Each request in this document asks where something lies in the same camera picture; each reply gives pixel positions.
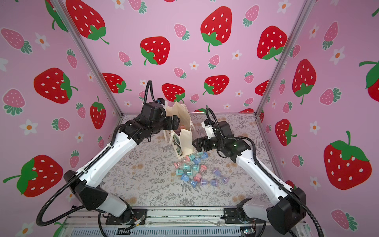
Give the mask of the blue hourglass front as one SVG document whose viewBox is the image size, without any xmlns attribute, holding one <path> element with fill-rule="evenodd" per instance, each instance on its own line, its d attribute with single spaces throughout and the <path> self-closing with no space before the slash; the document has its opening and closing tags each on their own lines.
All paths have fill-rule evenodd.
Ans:
<svg viewBox="0 0 379 237">
<path fill-rule="evenodd" d="M 198 181 L 195 181 L 195 180 L 192 180 L 192 181 L 190 182 L 190 184 L 191 184 L 194 188 L 196 188 L 197 185 L 199 184 L 199 182 L 198 182 Z"/>
</svg>

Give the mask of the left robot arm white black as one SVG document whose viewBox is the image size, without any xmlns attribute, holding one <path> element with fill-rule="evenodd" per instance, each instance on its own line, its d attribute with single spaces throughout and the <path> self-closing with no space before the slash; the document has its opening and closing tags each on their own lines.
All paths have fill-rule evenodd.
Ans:
<svg viewBox="0 0 379 237">
<path fill-rule="evenodd" d="M 162 130 L 178 129 L 180 118 L 169 116 L 163 105 L 149 102 L 143 105 L 141 113 L 134 119 L 119 125 L 111 142 L 85 166 L 76 172 L 70 170 L 64 178 L 70 183 L 73 194 L 84 209 L 108 213 L 120 223 L 128 223 L 133 218 L 131 206 L 122 198 L 103 190 L 100 186 L 108 172 L 143 140 Z"/>
</svg>

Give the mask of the canvas tote bag floral print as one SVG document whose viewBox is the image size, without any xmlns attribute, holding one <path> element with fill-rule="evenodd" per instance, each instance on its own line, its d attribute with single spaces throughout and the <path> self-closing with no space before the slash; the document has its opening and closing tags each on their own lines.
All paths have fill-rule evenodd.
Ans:
<svg viewBox="0 0 379 237">
<path fill-rule="evenodd" d="M 192 145 L 192 131 L 195 130 L 190 118 L 190 113 L 185 104 L 175 102 L 173 106 L 166 106 L 168 116 L 178 116 L 179 128 L 164 131 L 164 138 L 168 144 L 173 146 L 174 152 L 179 160 L 195 152 Z"/>
</svg>

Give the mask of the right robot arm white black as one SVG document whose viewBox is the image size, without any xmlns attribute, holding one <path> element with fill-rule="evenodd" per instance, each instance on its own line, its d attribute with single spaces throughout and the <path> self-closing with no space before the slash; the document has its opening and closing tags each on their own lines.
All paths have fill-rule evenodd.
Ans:
<svg viewBox="0 0 379 237">
<path fill-rule="evenodd" d="M 293 236 L 293 228 L 306 216 L 306 210 L 301 206 L 306 203 L 305 193 L 294 190 L 261 163 L 256 156 L 255 143 L 247 137 L 235 137 L 226 121 L 213 122 L 208 118 L 201 125 L 206 136 L 192 142 L 196 150 L 215 150 L 222 157 L 231 159 L 253 178 L 270 201 L 267 205 L 246 198 L 236 206 L 234 218 L 242 223 L 260 219 L 270 223 L 280 234 Z"/>
</svg>

